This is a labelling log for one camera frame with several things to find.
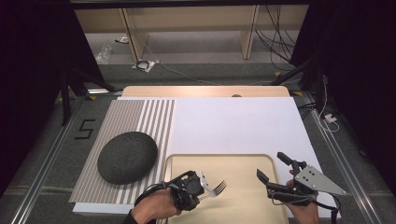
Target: black rock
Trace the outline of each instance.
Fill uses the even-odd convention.
[[[97,162],[98,171],[111,184],[131,184],[148,174],[157,156],[157,145],[149,135],[122,133],[103,147]]]

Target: wooden tray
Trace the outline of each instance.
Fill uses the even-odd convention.
[[[171,168],[171,178],[193,170],[198,175],[204,171],[211,188],[222,180],[227,183],[217,198],[201,201],[192,211],[169,218],[168,223],[289,223],[285,208],[272,204],[256,176],[260,169],[271,182],[277,182],[274,163],[267,155],[172,155],[166,167]]]

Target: table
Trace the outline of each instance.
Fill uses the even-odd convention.
[[[310,145],[309,139],[306,135],[305,132],[301,132],[304,131],[304,126],[300,121],[300,116],[298,114],[297,108],[294,107],[294,102],[292,100],[292,98],[290,98],[288,90],[285,87],[264,87],[264,86],[260,86],[260,87],[247,87],[247,86],[222,86],[222,87],[212,87],[212,86],[133,86],[133,87],[127,87],[121,97],[121,99],[125,99],[126,97],[134,97],[135,99],[158,99],[158,98],[162,98],[162,99],[178,99],[180,102],[184,102],[185,103],[189,103],[189,102],[199,102],[199,99],[202,98],[206,98],[206,99],[217,99],[218,102],[221,102],[220,98],[228,98],[231,99],[232,96],[235,95],[240,95],[242,96],[242,98],[246,98],[246,100],[271,100],[271,106],[270,107],[276,107],[276,102],[288,102],[288,106],[286,108],[289,109],[294,109],[294,111],[282,111],[283,113],[279,113],[281,118],[287,118],[290,117],[289,115],[293,115],[292,118],[289,119],[290,120],[294,120],[297,121],[295,126],[298,126],[298,130],[294,130],[292,131],[292,133],[297,133],[298,135],[298,142],[300,142],[301,144],[299,144],[299,146],[293,146],[293,147],[282,147],[285,150],[288,151],[284,151],[286,154],[290,153],[294,153],[294,155],[291,155],[293,158],[296,155],[296,153],[300,154],[301,157],[307,158],[307,160],[309,161],[309,163],[313,164],[315,167],[318,167],[320,170],[320,167],[318,165],[318,159],[315,156],[315,153]],[[184,115],[189,114],[191,111],[194,110],[194,108],[192,108],[193,106],[186,106],[187,107],[187,113],[185,111],[186,108],[184,108]],[[261,117],[262,114],[258,114],[257,109],[256,112],[254,114],[254,116],[256,116],[255,118],[257,118],[258,116]],[[208,117],[205,115],[203,115],[203,118],[207,121],[207,123],[211,123],[211,120],[207,120]],[[188,126],[190,125],[189,123],[186,125],[180,125],[181,124],[185,124],[186,120],[185,118],[178,118],[178,119],[174,119],[174,124],[176,125],[177,128],[189,128]],[[290,123],[286,123],[286,126],[283,127],[288,129],[288,125],[290,125]],[[174,132],[172,133],[172,136],[174,139],[183,139],[183,137],[178,137],[180,136],[180,132]],[[195,140],[197,141],[197,144],[193,143],[193,145],[199,145],[200,140]],[[183,147],[184,142],[183,141],[174,141],[172,143],[173,145],[171,146],[171,149],[169,151],[169,154],[184,154],[184,153],[196,153],[197,148],[189,148],[189,149],[185,149],[185,147]],[[258,141],[256,143],[256,145],[260,145],[261,144],[267,144],[267,143],[263,143],[262,140]],[[256,149],[252,149],[252,147],[247,146],[246,149],[244,149],[243,153],[250,153],[250,154],[254,154],[254,153],[260,153],[259,150],[257,150],[257,147],[255,147]],[[296,150],[302,150],[303,152],[303,156],[301,155],[300,152],[296,152]],[[234,148],[227,148],[228,152],[227,153],[238,153],[240,151],[240,149],[235,150]],[[200,150],[200,153],[210,153],[210,149],[204,148],[202,150]],[[290,179],[290,175],[288,174],[288,170],[289,167],[287,167],[285,164],[283,164],[281,161],[278,161],[278,159],[276,159],[276,152],[270,152],[270,154],[268,154],[269,156],[271,156],[272,158],[274,158],[275,164],[276,164],[276,170],[277,170],[277,175],[279,177],[279,181],[281,183],[286,183],[286,181],[288,179]],[[333,200],[331,197],[328,197],[327,194],[319,194],[319,198],[318,198],[321,202],[326,203],[326,204],[334,204]],[[116,209],[112,209],[109,207],[103,207],[103,205],[101,205],[100,207],[96,206],[95,204],[92,203],[76,203],[74,212],[77,213],[81,213],[81,214],[90,214],[90,213],[111,213],[109,211],[113,210],[113,213],[120,213],[120,211],[122,211],[122,213],[127,213],[127,211],[130,209],[131,205],[129,204],[117,204],[119,205],[119,208]],[[321,217],[330,217],[330,213],[328,210],[322,210],[319,209],[319,215]]]

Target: fork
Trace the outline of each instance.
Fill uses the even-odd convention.
[[[221,181],[221,183],[218,184],[217,187],[215,187],[214,189],[209,187],[209,184],[207,183],[206,179],[205,179],[205,175],[204,172],[201,171],[201,186],[204,187],[204,189],[206,189],[207,191],[209,191],[209,194],[207,194],[206,196],[203,196],[201,198],[199,198],[199,201],[205,199],[205,198],[216,198],[217,196],[219,196],[219,194],[221,194],[225,187],[227,187],[227,184],[225,183],[225,181]]]

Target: hand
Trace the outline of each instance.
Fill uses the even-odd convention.
[[[292,185],[293,180],[289,180],[286,185]],[[286,203],[286,206],[293,213],[294,217],[300,224],[319,224],[318,206],[310,203],[308,206],[296,206],[291,203]]]
[[[132,216],[139,224],[180,214],[181,211],[175,207],[170,189],[155,191],[132,210]]]

